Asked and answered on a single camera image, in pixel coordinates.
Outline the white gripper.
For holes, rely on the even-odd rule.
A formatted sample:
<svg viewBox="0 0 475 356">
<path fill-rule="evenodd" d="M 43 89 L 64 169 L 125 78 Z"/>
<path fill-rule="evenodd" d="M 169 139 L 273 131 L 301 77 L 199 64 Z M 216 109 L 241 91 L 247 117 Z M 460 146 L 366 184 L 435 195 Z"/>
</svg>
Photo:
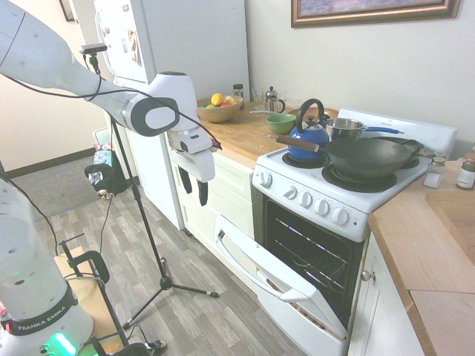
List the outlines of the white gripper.
<svg viewBox="0 0 475 356">
<path fill-rule="evenodd" d="M 197 178 L 201 206 L 208 202 L 208 181 L 215 176 L 212 140 L 202 128 L 187 131 L 168 131 L 171 160 L 176 163 L 187 194 L 192 192 L 189 173 Z"/>
</svg>

